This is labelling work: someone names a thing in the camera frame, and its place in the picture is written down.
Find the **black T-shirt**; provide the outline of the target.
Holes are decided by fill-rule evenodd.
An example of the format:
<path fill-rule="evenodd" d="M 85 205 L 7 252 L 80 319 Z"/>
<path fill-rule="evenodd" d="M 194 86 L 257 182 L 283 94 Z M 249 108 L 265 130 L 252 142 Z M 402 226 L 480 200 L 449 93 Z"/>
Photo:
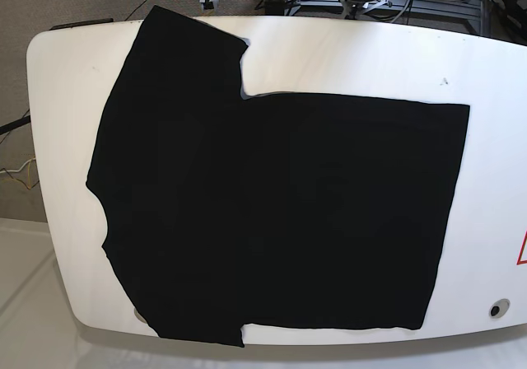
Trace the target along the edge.
<path fill-rule="evenodd" d="M 125 293 L 162 338 L 245 325 L 420 329 L 467 105 L 245 97 L 240 38 L 153 7 L 105 103 L 86 187 Z"/>

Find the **red triangle warning sticker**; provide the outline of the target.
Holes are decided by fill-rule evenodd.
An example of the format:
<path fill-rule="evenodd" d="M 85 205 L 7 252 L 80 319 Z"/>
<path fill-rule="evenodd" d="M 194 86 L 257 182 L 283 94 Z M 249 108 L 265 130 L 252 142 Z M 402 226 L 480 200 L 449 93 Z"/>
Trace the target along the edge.
<path fill-rule="evenodd" d="M 517 259 L 517 262 L 516 264 L 517 265 L 521 265 L 521 264 L 526 264 L 527 263 L 527 259 L 526 259 L 526 243 L 527 243 L 527 233 L 525 234 L 525 237 L 522 241 L 522 245 L 521 245 L 521 248 L 520 248 L 520 253 L 519 253 L 519 256 L 518 256 L 518 259 Z"/>

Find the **round table grommet hole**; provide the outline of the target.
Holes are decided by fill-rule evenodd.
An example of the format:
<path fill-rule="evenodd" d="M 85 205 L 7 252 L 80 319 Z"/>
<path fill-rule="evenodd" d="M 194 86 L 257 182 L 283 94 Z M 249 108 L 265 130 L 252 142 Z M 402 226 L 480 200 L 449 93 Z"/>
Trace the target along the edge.
<path fill-rule="evenodd" d="M 489 311 L 489 316 L 494 319 L 501 318 L 507 313 L 507 311 L 510 309 L 510 306 L 511 303 L 508 299 L 496 301 Z"/>

